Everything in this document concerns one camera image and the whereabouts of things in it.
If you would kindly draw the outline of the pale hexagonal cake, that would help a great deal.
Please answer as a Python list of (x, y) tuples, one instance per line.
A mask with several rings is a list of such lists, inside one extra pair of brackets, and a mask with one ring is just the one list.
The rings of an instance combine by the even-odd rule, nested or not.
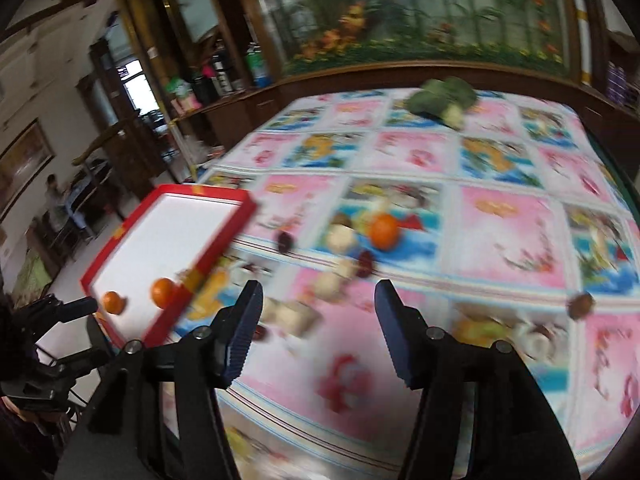
[(334, 255), (347, 255), (358, 246), (358, 236), (350, 226), (334, 223), (326, 231), (324, 244)]

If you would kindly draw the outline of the green snack bag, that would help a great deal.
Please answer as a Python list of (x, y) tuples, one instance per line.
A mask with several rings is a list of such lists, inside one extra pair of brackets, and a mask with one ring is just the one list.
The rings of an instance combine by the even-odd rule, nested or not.
[(196, 98), (192, 87), (180, 77), (172, 77), (166, 84), (172, 107), (179, 116), (196, 112), (202, 108), (202, 104)]

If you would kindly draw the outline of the seated person in background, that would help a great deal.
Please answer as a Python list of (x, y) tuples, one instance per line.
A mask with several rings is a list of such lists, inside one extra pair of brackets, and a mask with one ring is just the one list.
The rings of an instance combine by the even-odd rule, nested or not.
[(72, 218), (67, 208), (66, 194), (58, 187), (58, 178), (49, 174), (46, 182), (46, 206), (51, 228), (55, 233), (61, 232), (66, 223)]

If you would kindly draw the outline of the green plastic bottle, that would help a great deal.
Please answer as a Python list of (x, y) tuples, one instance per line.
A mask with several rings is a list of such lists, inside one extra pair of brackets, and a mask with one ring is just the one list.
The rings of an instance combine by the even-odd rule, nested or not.
[(266, 88), (271, 84), (268, 66), (258, 44), (251, 42), (246, 51), (246, 62), (257, 88)]

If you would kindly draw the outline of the wooden glass display cabinet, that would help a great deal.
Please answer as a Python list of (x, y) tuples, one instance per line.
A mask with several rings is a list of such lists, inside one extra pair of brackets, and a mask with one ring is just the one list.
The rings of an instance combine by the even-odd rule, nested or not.
[[(166, 84), (194, 87), (217, 132), (254, 128), (286, 100), (323, 89), (410, 86), (458, 76), (477, 87), (566, 103), (626, 165), (639, 118), (605, 93), (602, 0), (116, 0), (168, 116)], [(257, 88), (246, 51), (262, 50)]]

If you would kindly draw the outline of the green leafy bok choy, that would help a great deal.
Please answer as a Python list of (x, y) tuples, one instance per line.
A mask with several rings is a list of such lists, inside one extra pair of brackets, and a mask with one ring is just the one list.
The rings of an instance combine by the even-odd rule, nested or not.
[(465, 126), (466, 113), (477, 101), (475, 89), (461, 78), (429, 79), (406, 99), (406, 110), (461, 131)]

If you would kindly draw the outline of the red gift box tray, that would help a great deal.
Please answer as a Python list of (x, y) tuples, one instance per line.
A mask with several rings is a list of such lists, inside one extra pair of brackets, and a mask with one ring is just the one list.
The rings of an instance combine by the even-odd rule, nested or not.
[[(201, 184), (162, 184), (114, 231), (80, 284), (101, 300), (112, 290), (126, 299), (121, 315), (98, 310), (103, 333), (120, 348), (127, 341), (163, 344), (214, 265), (250, 219), (257, 204), (245, 190)], [(170, 278), (172, 305), (152, 303), (151, 285)]]

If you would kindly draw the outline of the small tangerine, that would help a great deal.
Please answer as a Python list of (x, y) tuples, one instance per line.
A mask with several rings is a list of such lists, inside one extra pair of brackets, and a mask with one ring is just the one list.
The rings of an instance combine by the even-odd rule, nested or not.
[(121, 315), (126, 309), (126, 299), (112, 290), (106, 292), (101, 301), (103, 309), (111, 315)]

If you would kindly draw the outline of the purple bottles on shelf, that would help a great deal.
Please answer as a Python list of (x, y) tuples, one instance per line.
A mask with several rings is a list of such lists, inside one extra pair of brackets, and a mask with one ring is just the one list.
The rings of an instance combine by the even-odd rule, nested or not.
[(625, 71), (612, 62), (608, 63), (608, 82), (606, 96), (613, 103), (624, 106), (626, 103), (627, 79)]

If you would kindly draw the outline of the dark red jujube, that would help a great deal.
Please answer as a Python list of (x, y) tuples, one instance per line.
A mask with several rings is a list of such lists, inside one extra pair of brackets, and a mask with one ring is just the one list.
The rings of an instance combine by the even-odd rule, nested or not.
[(375, 271), (375, 258), (370, 250), (363, 250), (357, 257), (357, 278), (367, 278)]
[(278, 232), (276, 242), (277, 242), (277, 250), (282, 255), (286, 255), (289, 252), (292, 252), (295, 245), (294, 238), (289, 232), (286, 232), (286, 231)]

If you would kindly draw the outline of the square tan cake piece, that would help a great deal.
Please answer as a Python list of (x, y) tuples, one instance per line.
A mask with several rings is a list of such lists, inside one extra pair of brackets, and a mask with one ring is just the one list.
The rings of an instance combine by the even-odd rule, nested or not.
[(358, 272), (358, 263), (351, 258), (341, 258), (333, 268), (333, 273), (342, 280), (352, 280)]

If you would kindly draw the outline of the large orange tangerine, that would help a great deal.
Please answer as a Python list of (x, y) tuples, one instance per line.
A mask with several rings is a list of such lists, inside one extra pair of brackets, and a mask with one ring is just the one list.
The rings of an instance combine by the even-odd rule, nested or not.
[(376, 214), (369, 224), (368, 239), (371, 246), (377, 250), (392, 250), (400, 239), (398, 220), (387, 212)]

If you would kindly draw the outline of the framed wall painting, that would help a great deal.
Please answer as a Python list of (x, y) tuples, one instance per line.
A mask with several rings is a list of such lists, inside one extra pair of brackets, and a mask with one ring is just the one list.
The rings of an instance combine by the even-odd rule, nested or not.
[(54, 158), (55, 151), (36, 118), (1, 153), (1, 219)]

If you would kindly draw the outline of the beige rectangular cake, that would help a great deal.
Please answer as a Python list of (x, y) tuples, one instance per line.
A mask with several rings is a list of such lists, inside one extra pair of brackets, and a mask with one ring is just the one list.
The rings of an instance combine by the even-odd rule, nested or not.
[(280, 330), (297, 338), (305, 336), (321, 319), (320, 312), (299, 301), (281, 302), (276, 312)]

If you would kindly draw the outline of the brown round longan fruit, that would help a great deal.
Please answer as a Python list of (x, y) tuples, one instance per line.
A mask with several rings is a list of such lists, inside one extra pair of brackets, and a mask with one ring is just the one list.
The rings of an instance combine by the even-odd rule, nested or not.
[(352, 220), (348, 214), (344, 214), (344, 212), (337, 212), (334, 214), (334, 217), (331, 220), (332, 224), (338, 224), (339, 226), (347, 226), (348, 228), (352, 227)]

